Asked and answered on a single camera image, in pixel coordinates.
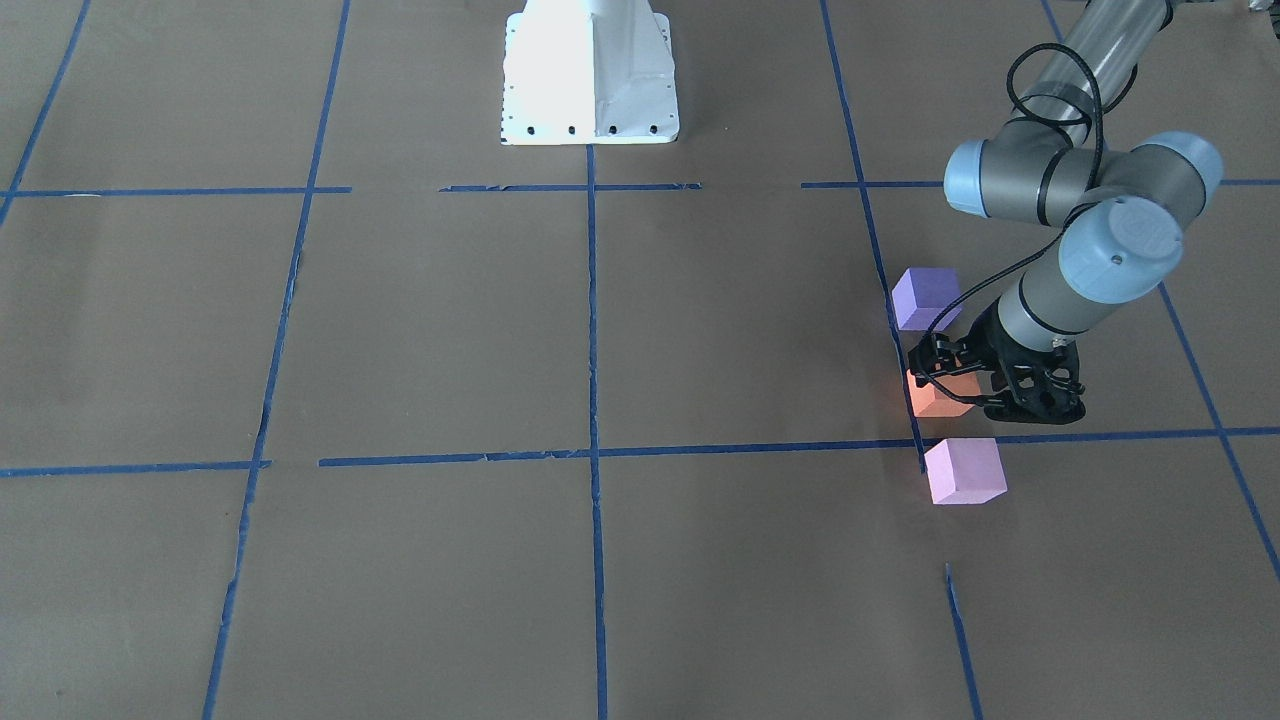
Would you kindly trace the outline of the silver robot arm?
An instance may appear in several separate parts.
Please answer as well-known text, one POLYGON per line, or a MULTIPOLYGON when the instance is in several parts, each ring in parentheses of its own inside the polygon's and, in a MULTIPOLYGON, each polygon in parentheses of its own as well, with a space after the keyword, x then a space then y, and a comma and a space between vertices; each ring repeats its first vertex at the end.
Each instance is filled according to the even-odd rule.
POLYGON ((1076 341, 1176 268, 1185 228, 1224 178, 1219 150, 1193 133, 1162 132, 1125 152, 1106 146, 1106 115, 1176 10, 1175 1, 1089 1, 1061 44, 1028 50, 1050 58, 1033 85, 1016 90, 1011 64, 1010 118, 995 137, 955 149, 945 196, 959 211, 1059 234, 1007 269, 1012 284, 965 337, 927 327, 909 359, 916 387, 1006 421, 1083 414, 1076 341), (989 375, 987 395, 943 387, 946 377, 979 372, 989 375))

